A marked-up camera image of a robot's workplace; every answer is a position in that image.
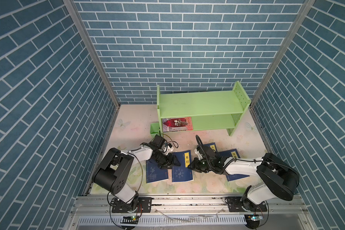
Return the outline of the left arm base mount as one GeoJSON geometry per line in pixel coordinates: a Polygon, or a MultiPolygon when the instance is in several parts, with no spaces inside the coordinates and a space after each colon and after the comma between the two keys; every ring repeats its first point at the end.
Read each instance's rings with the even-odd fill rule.
{"type": "Polygon", "coordinates": [[[150,213],[151,205],[151,197],[134,198],[129,204],[117,198],[111,201],[112,213],[150,213]]]}

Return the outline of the blue book yellow label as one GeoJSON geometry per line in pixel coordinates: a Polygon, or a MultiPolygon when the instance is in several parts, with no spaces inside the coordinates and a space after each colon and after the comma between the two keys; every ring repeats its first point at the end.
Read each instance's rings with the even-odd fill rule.
{"type": "Polygon", "coordinates": [[[182,152],[175,152],[174,155],[179,161],[180,166],[173,167],[172,182],[180,183],[193,181],[193,171],[188,168],[188,166],[193,160],[191,151],[187,150],[182,152]]]}

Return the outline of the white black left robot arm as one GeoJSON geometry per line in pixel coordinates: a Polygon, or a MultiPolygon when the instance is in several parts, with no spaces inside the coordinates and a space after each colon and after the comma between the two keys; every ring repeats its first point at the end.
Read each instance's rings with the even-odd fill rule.
{"type": "Polygon", "coordinates": [[[92,176],[92,182],[107,190],[125,204],[133,205],[138,200],[138,191],[127,184],[129,172],[135,164],[153,159],[161,169],[181,166],[177,157],[163,145],[143,143],[134,150],[121,151],[111,148],[92,176]]]}

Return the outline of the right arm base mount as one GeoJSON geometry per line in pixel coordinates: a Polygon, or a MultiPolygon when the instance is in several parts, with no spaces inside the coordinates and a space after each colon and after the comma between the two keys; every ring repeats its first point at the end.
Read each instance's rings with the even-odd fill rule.
{"type": "Polygon", "coordinates": [[[228,206],[229,212],[266,212],[268,211],[265,202],[256,205],[249,199],[242,199],[238,196],[229,196],[224,198],[224,202],[228,206]]]}

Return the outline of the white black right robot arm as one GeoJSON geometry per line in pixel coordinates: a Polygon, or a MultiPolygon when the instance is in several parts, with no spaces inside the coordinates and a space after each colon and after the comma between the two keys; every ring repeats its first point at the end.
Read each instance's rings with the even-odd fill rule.
{"type": "Polygon", "coordinates": [[[205,156],[201,160],[194,158],[188,168],[198,173],[242,174],[260,178],[261,183],[248,186],[240,199],[241,206],[250,211],[275,197],[291,201],[300,183],[298,172],[272,153],[256,159],[205,156]]]}

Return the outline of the red pink illustrated book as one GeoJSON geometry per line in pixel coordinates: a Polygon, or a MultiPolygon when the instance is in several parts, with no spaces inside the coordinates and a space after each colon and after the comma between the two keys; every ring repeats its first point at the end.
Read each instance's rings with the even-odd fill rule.
{"type": "Polygon", "coordinates": [[[163,118],[162,119],[163,132],[178,132],[193,130],[193,123],[191,117],[181,118],[163,118]]]}

